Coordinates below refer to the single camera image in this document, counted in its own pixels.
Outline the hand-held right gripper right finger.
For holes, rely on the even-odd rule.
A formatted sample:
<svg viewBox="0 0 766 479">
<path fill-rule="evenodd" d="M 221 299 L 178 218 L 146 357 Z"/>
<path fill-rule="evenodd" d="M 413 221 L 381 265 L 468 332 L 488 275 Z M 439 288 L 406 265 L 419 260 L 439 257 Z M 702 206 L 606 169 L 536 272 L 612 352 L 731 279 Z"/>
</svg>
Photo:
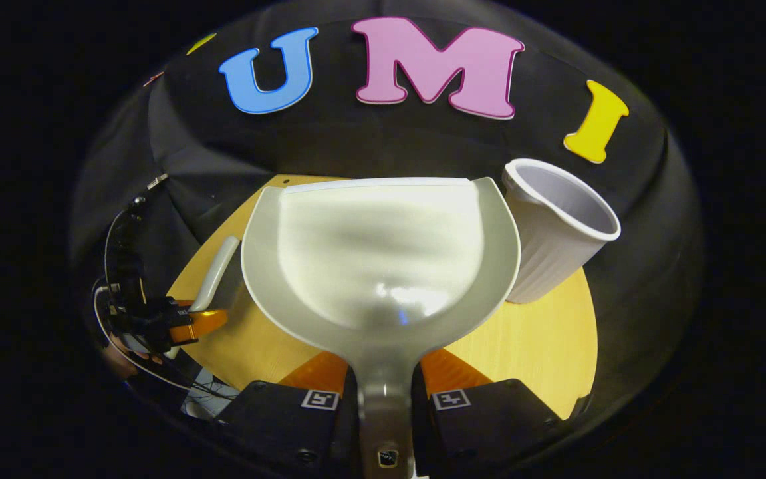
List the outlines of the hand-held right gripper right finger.
<svg viewBox="0 0 766 479">
<path fill-rule="evenodd" d="M 503 477 L 567 431 L 566 422 L 521 380 L 493 382 L 444 349 L 420 360 L 414 385 L 420 477 Z"/>
</svg>

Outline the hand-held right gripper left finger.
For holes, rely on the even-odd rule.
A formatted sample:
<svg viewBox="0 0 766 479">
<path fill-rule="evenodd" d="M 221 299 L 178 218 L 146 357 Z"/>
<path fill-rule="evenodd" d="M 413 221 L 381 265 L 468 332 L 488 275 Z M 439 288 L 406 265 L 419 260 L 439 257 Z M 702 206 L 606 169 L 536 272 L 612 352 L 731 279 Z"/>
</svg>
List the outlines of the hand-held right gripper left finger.
<svg viewBox="0 0 766 479">
<path fill-rule="evenodd" d="M 356 381 L 333 353 L 276 383 L 249 383 L 217 421 L 232 445 L 279 478 L 361 476 Z"/>
</svg>

